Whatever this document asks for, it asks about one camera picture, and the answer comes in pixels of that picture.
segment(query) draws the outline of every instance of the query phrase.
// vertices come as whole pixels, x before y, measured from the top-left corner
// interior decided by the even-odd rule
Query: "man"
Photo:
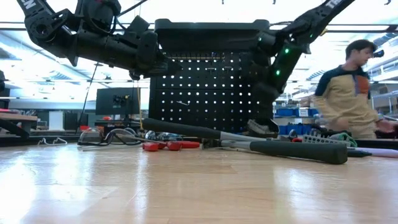
[[[356,40],[346,48],[346,63],[325,72],[315,90],[314,103],[334,131],[347,130],[355,139],[376,139],[375,130],[394,131],[369,106],[369,75],[362,70],[377,46]]]

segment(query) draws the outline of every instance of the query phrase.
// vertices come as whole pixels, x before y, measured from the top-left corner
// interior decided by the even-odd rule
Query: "computer monitor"
[[[97,90],[95,114],[139,114],[137,88],[103,88]]]

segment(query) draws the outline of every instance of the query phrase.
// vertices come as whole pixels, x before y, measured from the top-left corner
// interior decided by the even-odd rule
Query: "dark hair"
[[[351,51],[353,50],[363,50],[366,48],[371,48],[373,52],[377,50],[377,45],[373,42],[368,40],[355,40],[354,42],[350,43],[346,48],[346,60],[351,56]]]

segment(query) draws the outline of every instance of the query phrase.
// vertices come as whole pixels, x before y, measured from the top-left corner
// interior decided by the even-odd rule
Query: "pegboard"
[[[254,116],[252,83],[240,74],[240,54],[168,55],[183,70],[151,78],[149,117],[238,133]]]

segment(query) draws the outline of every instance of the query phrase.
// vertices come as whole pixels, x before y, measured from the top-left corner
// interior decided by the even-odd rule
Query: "hammer head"
[[[221,142],[215,139],[202,139],[201,140],[201,149],[209,149],[221,147]]]

